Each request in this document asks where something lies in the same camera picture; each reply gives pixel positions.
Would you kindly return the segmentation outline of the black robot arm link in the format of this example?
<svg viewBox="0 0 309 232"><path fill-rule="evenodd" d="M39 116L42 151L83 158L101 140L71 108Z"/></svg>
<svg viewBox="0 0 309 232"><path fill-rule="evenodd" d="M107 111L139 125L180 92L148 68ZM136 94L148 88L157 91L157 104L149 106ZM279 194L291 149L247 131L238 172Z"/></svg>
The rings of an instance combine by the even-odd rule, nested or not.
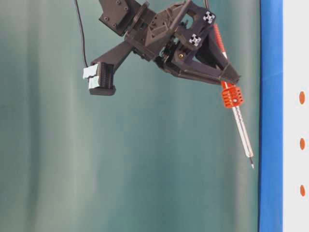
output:
<svg viewBox="0 0 309 232"><path fill-rule="evenodd" d="M135 0L99 0L103 14L99 20L119 36L131 25L141 5Z"/></svg>

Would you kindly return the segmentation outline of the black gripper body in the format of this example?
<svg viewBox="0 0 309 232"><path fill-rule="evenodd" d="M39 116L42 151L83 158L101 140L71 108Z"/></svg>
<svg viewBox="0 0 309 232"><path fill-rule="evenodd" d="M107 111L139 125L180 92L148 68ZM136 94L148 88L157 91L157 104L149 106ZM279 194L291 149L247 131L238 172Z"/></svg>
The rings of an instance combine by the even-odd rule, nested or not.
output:
<svg viewBox="0 0 309 232"><path fill-rule="evenodd" d="M125 41L148 61L158 57L174 39L186 50L197 51L215 19L208 8L191 0L174 3L158 13L143 5L128 28Z"/></svg>

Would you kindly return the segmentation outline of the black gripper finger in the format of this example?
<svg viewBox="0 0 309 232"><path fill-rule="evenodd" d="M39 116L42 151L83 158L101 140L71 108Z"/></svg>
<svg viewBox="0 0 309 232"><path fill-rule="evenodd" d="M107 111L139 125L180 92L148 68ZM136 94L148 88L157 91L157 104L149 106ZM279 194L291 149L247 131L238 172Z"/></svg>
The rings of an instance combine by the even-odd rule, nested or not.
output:
<svg viewBox="0 0 309 232"><path fill-rule="evenodd" d="M217 24L209 30L202 46L196 53L196 59L204 64L205 82L219 84L221 81L236 84L240 75L224 56L225 48Z"/></svg>
<svg viewBox="0 0 309 232"><path fill-rule="evenodd" d="M175 77L219 85L222 70L214 62L194 61L195 54L195 51L189 51L180 44L173 44L166 46L154 62L161 70Z"/></svg>

